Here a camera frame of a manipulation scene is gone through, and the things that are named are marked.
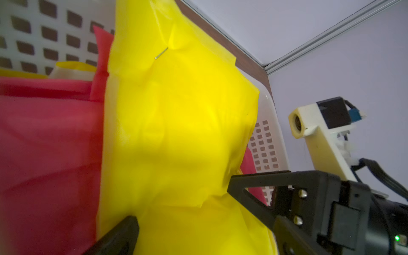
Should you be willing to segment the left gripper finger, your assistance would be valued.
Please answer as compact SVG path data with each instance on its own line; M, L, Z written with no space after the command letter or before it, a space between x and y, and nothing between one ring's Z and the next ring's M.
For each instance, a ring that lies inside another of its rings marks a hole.
M127 216L87 249L83 255L132 255L139 231L137 218Z

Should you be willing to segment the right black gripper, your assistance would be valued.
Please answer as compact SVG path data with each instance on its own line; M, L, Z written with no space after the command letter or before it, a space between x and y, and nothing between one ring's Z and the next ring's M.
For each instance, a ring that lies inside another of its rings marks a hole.
M408 252L407 206L362 183L317 171L278 171L234 175L227 192L274 229L283 255Z

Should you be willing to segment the plain yellow raincoat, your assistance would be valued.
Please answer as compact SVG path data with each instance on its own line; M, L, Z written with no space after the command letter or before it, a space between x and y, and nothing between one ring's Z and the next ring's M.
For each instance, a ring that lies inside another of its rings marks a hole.
M174 1L117 1L105 92L97 237L127 216L136 255L275 255L227 193L259 90Z

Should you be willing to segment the pink raincoat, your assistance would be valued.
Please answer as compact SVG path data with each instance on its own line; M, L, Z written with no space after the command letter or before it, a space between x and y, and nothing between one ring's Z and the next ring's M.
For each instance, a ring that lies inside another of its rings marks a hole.
M93 81L1 78L1 230L16 255L79 255L99 239L114 35L95 36Z

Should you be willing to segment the white plastic perforated basket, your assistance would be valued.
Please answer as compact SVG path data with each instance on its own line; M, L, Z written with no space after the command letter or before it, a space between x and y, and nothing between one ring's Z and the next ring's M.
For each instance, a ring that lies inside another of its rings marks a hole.
M231 52L240 71L260 91L257 124L249 147L258 172L289 169L271 86L261 64L192 1L181 12ZM113 33L114 1L2 1L1 70L49 75L58 61L95 66L94 27Z

